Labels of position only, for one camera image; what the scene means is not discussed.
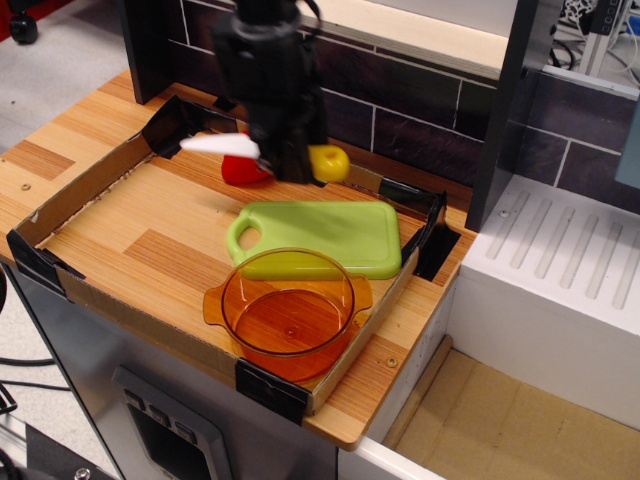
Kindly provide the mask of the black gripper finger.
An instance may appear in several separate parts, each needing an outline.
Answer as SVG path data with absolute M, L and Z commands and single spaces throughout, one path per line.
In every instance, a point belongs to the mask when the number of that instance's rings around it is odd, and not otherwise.
M 291 142 L 267 145 L 259 157 L 259 165 L 277 181 L 303 185 L 324 186 L 314 178 L 309 154 L 300 145 Z

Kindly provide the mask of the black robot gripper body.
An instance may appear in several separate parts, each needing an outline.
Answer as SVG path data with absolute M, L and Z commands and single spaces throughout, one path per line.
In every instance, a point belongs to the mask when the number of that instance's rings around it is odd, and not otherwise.
M 302 19 L 223 14 L 209 28 L 226 95 L 248 113 L 249 135 L 261 149 L 294 134 L 310 145 L 328 140 L 315 35 Z

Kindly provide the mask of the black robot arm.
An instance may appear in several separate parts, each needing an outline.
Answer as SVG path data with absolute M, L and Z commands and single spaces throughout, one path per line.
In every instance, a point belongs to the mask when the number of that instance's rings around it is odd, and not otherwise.
M 279 181 L 315 184 L 309 148 L 328 140 L 312 32 L 294 1 L 238 1 L 209 27 L 227 97 L 248 113 L 259 161 Z

